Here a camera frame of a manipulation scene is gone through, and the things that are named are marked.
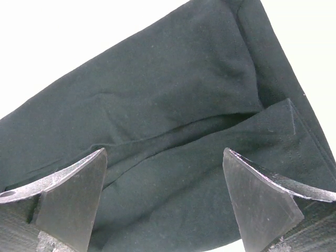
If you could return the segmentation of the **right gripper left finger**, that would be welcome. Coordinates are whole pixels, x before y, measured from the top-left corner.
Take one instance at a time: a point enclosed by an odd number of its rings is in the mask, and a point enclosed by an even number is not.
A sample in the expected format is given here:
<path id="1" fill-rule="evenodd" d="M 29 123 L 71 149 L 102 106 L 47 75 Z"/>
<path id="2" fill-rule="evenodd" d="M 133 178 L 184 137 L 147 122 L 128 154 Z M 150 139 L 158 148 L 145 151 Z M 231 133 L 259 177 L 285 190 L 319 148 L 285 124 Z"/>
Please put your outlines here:
<path id="1" fill-rule="evenodd" d="M 99 149 L 1 193 L 1 251 L 87 251 L 107 169 Z"/>

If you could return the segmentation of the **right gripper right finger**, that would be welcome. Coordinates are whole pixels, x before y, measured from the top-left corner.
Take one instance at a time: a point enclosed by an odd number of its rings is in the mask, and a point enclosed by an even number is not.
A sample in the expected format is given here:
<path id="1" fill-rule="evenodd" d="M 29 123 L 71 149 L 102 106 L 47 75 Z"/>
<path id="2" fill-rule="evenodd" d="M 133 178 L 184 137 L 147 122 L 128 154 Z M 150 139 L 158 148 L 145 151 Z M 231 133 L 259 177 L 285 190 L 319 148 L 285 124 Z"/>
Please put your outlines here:
<path id="1" fill-rule="evenodd" d="M 223 170 L 245 251 L 335 251 L 335 193 L 226 148 Z"/>

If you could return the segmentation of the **black t shirt blue logo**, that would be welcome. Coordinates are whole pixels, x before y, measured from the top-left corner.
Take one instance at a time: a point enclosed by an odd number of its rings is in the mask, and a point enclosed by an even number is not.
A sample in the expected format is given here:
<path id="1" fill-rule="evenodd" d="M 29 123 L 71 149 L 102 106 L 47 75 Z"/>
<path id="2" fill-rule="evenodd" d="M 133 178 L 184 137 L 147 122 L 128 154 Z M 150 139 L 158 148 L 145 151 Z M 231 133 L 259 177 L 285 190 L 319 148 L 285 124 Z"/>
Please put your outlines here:
<path id="1" fill-rule="evenodd" d="M 1 119 L 1 189 L 105 148 L 90 251 L 206 251 L 240 238 L 230 148 L 335 190 L 335 160 L 260 1 L 189 1 Z"/>

